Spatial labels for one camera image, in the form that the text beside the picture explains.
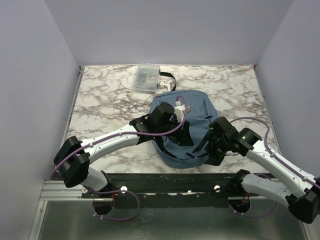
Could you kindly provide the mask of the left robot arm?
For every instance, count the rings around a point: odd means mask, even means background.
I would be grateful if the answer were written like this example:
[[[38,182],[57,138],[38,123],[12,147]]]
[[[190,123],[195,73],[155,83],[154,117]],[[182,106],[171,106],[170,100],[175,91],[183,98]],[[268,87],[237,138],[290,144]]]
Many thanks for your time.
[[[179,100],[175,104],[172,106],[162,102],[151,113],[99,137],[83,140],[76,136],[67,138],[53,160],[53,171],[59,173],[67,188],[82,185],[93,189],[101,198],[107,197],[111,185],[106,173],[90,166],[96,160],[117,150],[152,140],[161,144],[163,138],[168,138],[178,146],[193,145],[190,124],[186,120],[190,107]]]

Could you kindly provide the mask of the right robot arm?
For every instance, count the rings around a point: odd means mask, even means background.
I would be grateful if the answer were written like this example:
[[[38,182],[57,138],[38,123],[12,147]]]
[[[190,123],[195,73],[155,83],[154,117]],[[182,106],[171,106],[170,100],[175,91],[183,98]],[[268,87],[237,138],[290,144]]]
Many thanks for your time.
[[[311,224],[320,213],[320,179],[294,165],[271,149],[265,139],[250,128],[238,131],[221,116],[209,124],[209,130],[193,150],[205,149],[213,165],[220,165],[227,152],[237,153],[262,166],[278,181],[261,178],[240,170],[230,183],[230,191],[268,198],[288,208],[298,220]]]

